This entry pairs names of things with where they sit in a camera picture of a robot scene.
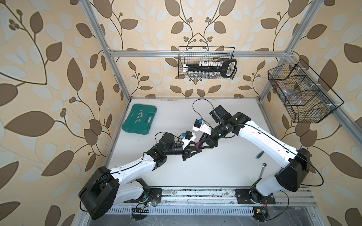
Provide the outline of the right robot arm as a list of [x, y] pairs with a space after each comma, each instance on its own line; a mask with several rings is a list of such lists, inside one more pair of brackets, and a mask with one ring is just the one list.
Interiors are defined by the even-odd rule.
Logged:
[[247, 197], [260, 203], [267, 196], [280, 190], [296, 192], [310, 171], [311, 154], [306, 149], [296, 149], [259, 127], [250, 117], [241, 112], [231, 115], [221, 105], [210, 112], [218, 124], [211, 128], [203, 119], [195, 121], [193, 130], [203, 132], [198, 145], [206, 143], [209, 147], [218, 146], [218, 141], [233, 133], [262, 149], [280, 166], [274, 174], [259, 178], [250, 188]]

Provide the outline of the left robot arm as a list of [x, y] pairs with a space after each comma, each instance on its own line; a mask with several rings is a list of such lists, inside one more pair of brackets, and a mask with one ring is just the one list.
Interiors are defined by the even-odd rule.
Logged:
[[99, 167], [79, 192], [80, 209], [96, 220], [104, 216], [114, 203], [135, 200], [148, 204], [150, 187], [140, 177], [160, 168], [169, 155], [181, 155], [186, 160], [202, 151], [193, 132], [181, 137], [164, 132], [153, 147], [142, 157], [123, 166], [108, 169]]

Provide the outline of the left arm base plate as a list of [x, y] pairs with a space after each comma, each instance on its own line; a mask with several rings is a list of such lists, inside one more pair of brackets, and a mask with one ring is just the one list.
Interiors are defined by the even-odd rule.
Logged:
[[150, 188], [141, 194], [141, 196], [135, 200], [138, 203], [151, 202], [160, 203], [162, 199], [162, 188]]

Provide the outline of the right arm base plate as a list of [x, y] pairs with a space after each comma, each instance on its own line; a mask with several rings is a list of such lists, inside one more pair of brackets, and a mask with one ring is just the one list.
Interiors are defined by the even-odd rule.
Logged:
[[258, 192], [251, 192], [250, 189], [236, 189], [235, 196], [238, 204], [276, 204], [273, 194], [262, 196]]

